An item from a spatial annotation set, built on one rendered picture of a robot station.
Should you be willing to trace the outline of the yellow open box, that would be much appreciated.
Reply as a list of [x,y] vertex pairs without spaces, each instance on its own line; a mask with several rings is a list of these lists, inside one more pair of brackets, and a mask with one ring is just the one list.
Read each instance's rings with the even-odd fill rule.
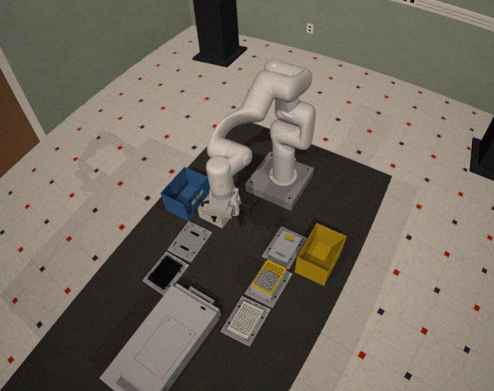
[[296,259],[295,273],[325,286],[346,238],[317,223]]

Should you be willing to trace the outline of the blue open-top bin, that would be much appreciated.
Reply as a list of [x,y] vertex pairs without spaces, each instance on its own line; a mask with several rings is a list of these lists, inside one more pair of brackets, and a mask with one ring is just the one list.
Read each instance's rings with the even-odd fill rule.
[[209,191],[207,176],[184,167],[160,194],[166,210],[189,221]]

